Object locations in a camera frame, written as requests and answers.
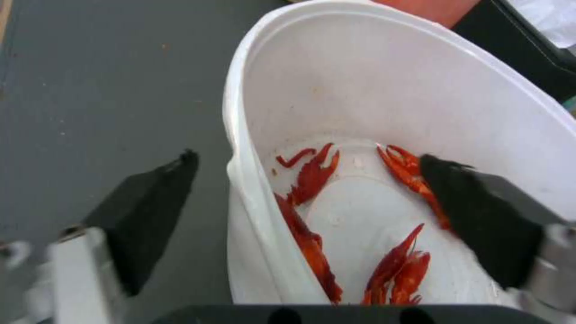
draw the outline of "orange object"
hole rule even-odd
[[[418,286],[424,279],[428,271],[428,264],[430,263],[430,253],[423,253],[422,251],[414,251],[406,260],[406,264],[402,270],[394,278],[394,288],[392,289],[392,297],[390,304],[395,305],[416,305],[421,300],[420,295],[410,298],[410,296],[418,290]]]
[[[292,186],[292,190],[287,196],[287,200],[292,205],[298,206],[314,198],[322,190],[328,178],[334,173],[340,160],[339,150],[332,156],[329,166],[325,168],[321,166],[326,160],[332,145],[333,143],[324,145],[322,150],[310,162],[304,164],[298,174],[297,185]]]
[[[440,228],[451,230],[448,217],[440,207],[436,196],[434,196],[434,193],[432,193],[430,187],[422,178],[420,159],[394,145],[386,146],[386,152],[382,150],[382,147],[377,146],[376,151],[398,181],[404,183],[415,193],[420,194],[428,202],[428,205],[430,205],[438,218]]]
[[[278,163],[280,163],[285,168],[291,168],[307,154],[316,154],[316,149],[303,149],[302,151],[298,152],[298,154],[296,154],[292,159],[288,160],[288,162],[279,155],[276,157],[276,161],[278,161]]]
[[[292,204],[278,194],[274,194],[274,196],[288,229],[290,229],[322,289],[333,304],[338,304],[342,298],[342,289],[336,283],[336,278],[330,271],[328,260],[322,253],[322,237],[310,231]]]
[[[372,0],[452,28],[480,0]]]
[[[402,266],[406,263],[408,250],[416,237],[424,227],[424,224],[418,225],[412,232],[398,244],[395,248],[391,249],[372,273],[366,289],[364,290],[364,305],[384,304],[386,302],[386,293],[390,280],[394,278]]]

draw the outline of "red crayfish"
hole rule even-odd
[[[294,206],[314,198],[336,170],[340,158],[338,150],[332,156],[329,166],[325,168],[321,166],[332,145],[333,143],[324,145],[311,161],[304,164],[297,176],[296,186],[291,187],[286,199],[278,194],[275,194],[275,198],[294,240],[324,292],[333,304],[338,304],[341,300],[342,289],[336,283],[326,256],[322,252],[322,238],[317,233],[310,231],[294,209]],[[391,150],[395,150],[400,155],[392,154]],[[378,146],[377,152],[398,180],[426,199],[438,216],[440,226],[449,228],[448,218],[442,213],[434,195],[420,176],[419,159],[393,145],[387,146],[386,152]],[[304,156],[313,154],[316,154],[315,149],[306,148],[288,161],[281,156],[277,156],[276,159],[284,167],[291,168]],[[412,295],[418,290],[418,286],[426,275],[430,263],[430,253],[410,252],[410,248],[414,245],[416,237],[423,227],[424,224],[418,225],[404,241],[383,257],[366,285],[362,304],[385,304],[386,295],[392,285],[390,304],[418,304],[422,300],[421,296],[412,297]]]

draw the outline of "black object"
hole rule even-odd
[[[124,180],[85,219],[102,228],[120,282],[137,295],[164,253],[198,169],[198,155],[184,152],[174,162]]]
[[[500,306],[190,306],[153,324],[546,324]]]
[[[480,0],[452,30],[559,102],[576,95],[576,57],[550,43],[506,0]]]
[[[432,155],[421,157],[420,168],[452,228],[486,272],[503,288],[521,287],[543,226],[564,220],[502,177]]]

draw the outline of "gray floor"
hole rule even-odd
[[[43,246],[120,180],[200,153],[128,323],[229,303],[221,97],[244,33],[281,0],[15,0],[0,61],[0,238]]]

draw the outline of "plastic bucket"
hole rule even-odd
[[[417,246],[432,256],[423,303],[500,302],[470,251],[388,175],[376,142],[504,176],[571,215],[571,116],[470,42],[383,5],[316,0],[268,13],[234,55],[223,118],[236,303],[328,303],[272,193],[286,194],[301,166],[284,169],[274,157],[307,146],[332,141],[341,152],[325,189],[299,212],[324,239],[343,303],[361,300],[380,258],[421,222]]]

